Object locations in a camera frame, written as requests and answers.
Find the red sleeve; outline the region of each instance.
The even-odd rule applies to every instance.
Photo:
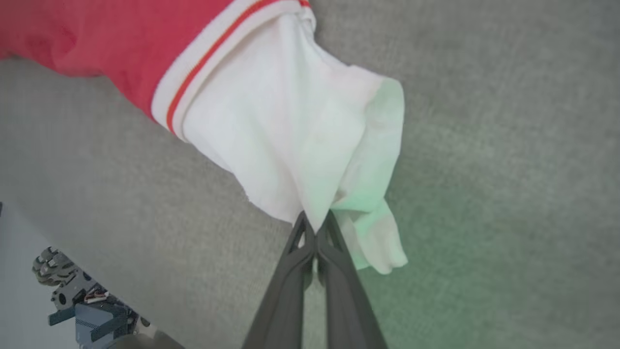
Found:
[[[0,0],[0,58],[108,76],[151,116],[159,80],[231,0]]]

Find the white fabric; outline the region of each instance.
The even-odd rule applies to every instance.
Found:
[[[232,172],[253,204],[318,229],[334,210],[358,268],[407,263],[384,200],[401,145],[400,84],[346,66],[285,14],[258,28],[205,81],[186,138]]]

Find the gray fabric surface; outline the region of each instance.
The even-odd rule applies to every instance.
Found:
[[[410,263],[360,273],[391,348],[617,348],[620,2],[312,4],[319,43],[405,89]],[[240,347],[287,224],[105,78],[4,61],[0,113],[0,199],[179,342]]]

